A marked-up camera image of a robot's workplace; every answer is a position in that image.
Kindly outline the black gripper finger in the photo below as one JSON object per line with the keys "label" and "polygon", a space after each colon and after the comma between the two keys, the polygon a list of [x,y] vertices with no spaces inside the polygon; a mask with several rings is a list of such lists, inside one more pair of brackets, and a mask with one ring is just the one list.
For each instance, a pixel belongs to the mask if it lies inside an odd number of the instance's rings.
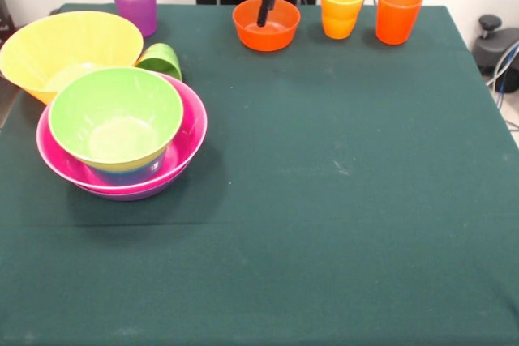
{"label": "black gripper finger", "polygon": [[261,0],[259,14],[256,21],[258,27],[262,28],[267,23],[268,13],[273,9],[275,1],[276,0]]}

